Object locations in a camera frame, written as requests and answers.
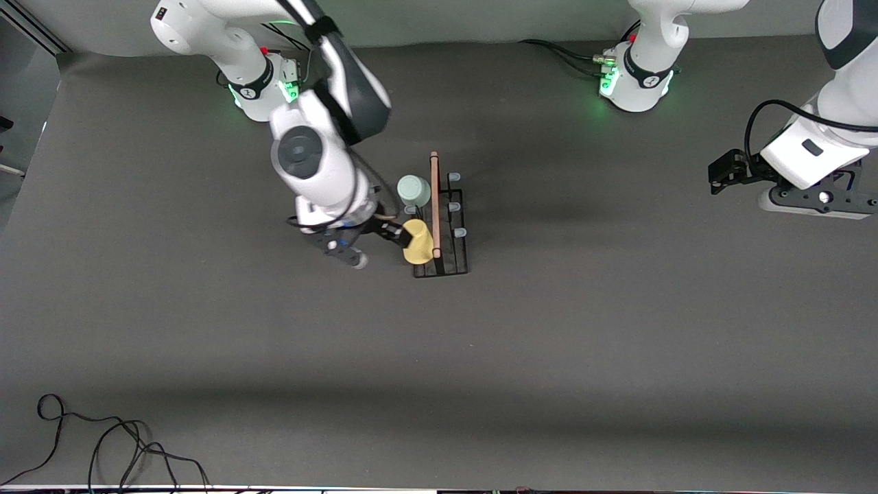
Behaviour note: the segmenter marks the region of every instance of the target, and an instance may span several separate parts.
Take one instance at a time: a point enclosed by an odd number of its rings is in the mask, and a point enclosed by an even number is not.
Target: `wooden rolling pin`
[[[439,153],[430,153],[430,199],[433,208],[433,258],[442,257],[442,242],[440,235],[442,227],[439,224]]]

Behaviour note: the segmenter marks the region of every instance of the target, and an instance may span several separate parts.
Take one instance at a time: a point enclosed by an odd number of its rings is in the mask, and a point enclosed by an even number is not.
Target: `black strap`
[[[338,129],[339,134],[342,135],[344,143],[353,146],[362,141],[363,138],[360,137],[360,133],[356,131],[354,122],[350,121],[348,114],[342,110],[342,106],[338,104],[338,101],[335,101],[335,98],[333,98],[332,94],[329,92],[326,80],[321,79],[312,89],[314,89],[314,94],[317,95],[320,102],[329,111],[329,115],[335,120],[335,127]]]
[[[320,38],[326,36],[329,33],[338,33],[338,26],[335,25],[335,21],[329,16],[323,16],[314,21],[311,25],[306,25],[303,28],[305,32],[305,37],[311,41],[312,44],[317,43]]]
[[[634,76],[637,82],[640,84],[640,87],[644,89],[652,89],[654,87],[658,87],[659,84],[665,80],[665,77],[671,73],[673,66],[668,67],[661,72],[650,72],[646,69],[641,69],[634,63],[634,59],[631,58],[631,47],[628,47],[625,50],[625,69],[628,70],[628,73]]]
[[[263,93],[263,89],[271,84],[271,79],[273,78],[274,64],[271,63],[268,57],[265,57],[265,71],[263,71],[263,74],[258,79],[250,84],[235,84],[229,81],[228,85],[232,86],[232,89],[244,99],[258,99]]]

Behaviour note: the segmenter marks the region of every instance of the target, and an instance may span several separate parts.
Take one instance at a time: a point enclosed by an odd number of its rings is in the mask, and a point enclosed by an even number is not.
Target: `gray table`
[[[359,149],[464,174],[472,273],[413,280],[377,238],[365,271],[323,258],[208,60],[63,60],[0,248],[4,476],[50,447],[53,391],[216,483],[878,487],[878,225],[706,183],[759,101],[828,79],[813,39],[696,40],[639,115],[537,47],[360,53],[394,111]],[[84,481],[101,430],[23,481]]]

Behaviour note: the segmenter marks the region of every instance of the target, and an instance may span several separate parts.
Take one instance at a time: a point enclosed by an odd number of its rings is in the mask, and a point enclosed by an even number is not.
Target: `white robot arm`
[[[781,100],[757,106],[745,149],[710,165],[711,192],[770,180],[778,185],[759,197],[765,210],[862,219],[878,212],[878,194],[857,190],[860,160],[878,147],[878,0],[824,0],[816,25],[835,77],[802,108]],[[785,106],[795,116],[753,155],[753,122],[769,105]]]
[[[312,89],[290,93],[297,82],[295,62],[264,54],[246,31],[227,26],[237,18],[286,18],[302,26],[329,76]],[[352,246],[362,233],[407,245],[411,237],[383,216],[376,190],[354,159],[365,163],[350,148],[385,128],[390,99],[314,0],[161,0],[151,24],[166,47],[209,56],[241,109],[270,123],[271,161],[298,195],[291,225],[354,267],[365,264],[365,255]]]
[[[604,58],[615,63],[608,68],[601,96],[626,112],[650,110],[667,93],[673,64],[689,40],[683,16],[736,11],[749,1],[628,0],[640,14],[640,30],[633,43],[622,40],[604,50]]]

